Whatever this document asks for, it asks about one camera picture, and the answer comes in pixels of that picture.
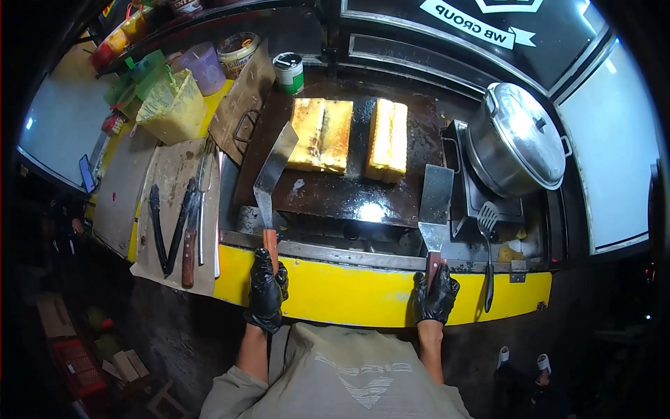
red crate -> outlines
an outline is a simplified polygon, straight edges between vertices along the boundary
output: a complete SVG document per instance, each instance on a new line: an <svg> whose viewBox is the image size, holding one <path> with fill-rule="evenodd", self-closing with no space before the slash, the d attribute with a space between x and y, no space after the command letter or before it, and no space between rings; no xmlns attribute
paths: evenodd
<svg viewBox="0 0 670 419"><path fill-rule="evenodd" d="M54 352L77 398L85 398L107 388L78 339L55 342Z"/></svg>

gray t-shirt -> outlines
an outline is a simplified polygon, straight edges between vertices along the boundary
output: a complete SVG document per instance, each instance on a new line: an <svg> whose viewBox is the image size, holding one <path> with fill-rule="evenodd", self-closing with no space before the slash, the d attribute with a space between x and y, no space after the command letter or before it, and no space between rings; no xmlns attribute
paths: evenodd
<svg viewBox="0 0 670 419"><path fill-rule="evenodd" d="M200 417L471 419L458 389L436 385L410 343L377 331L285 326L269 376L267 385L231 367L214 378Z"/></svg>

shelf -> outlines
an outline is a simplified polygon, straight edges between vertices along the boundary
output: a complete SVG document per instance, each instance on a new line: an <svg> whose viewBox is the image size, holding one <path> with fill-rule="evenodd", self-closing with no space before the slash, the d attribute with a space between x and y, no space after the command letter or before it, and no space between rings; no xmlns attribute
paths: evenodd
<svg viewBox="0 0 670 419"><path fill-rule="evenodd" d="M113 72L123 71L126 68L126 58L132 57L134 61L139 61L148 53L160 48L160 43L165 38L175 36L197 25L242 13L276 9L278 7L298 7L307 5L314 6L314 0L242 0L232 5L205 9L194 15L178 17L147 36L137 45L131 46L125 53L112 61L104 71L99 72L96 75L96 78L100 78Z"/></svg>

gas stove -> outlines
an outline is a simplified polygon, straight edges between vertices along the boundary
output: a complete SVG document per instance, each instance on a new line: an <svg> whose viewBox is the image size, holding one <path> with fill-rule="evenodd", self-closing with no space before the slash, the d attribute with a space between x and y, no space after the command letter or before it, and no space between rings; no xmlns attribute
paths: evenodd
<svg viewBox="0 0 670 419"><path fill-rule="evenodd" d="M467 135L469 135L468 124L457 120L452 121L449 127L442 131L443 139L454 145L456 157L452 158L452 164L458 163L458 167L453 168L454 191L450 214L452 240L467 242L471 240L473 234L479 235L477 215L486 201L491 201L498 207L500 217L496 230L500 232L504 229L516 233L525 222L521 198L502 198L482 183L470 165L463 146Z"/></svg>

green can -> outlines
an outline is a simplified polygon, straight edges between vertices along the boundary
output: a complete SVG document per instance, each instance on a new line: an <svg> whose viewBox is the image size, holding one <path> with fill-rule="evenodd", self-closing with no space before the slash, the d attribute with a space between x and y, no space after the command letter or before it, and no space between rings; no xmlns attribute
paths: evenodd
<svg viewBox="0 0 670 419"><path fill-rule="evenodd" d="M302 72L302 57L293 52L283 52L272 60L277 75L277 88L287 95L302 92L305 78Z"/></svg>

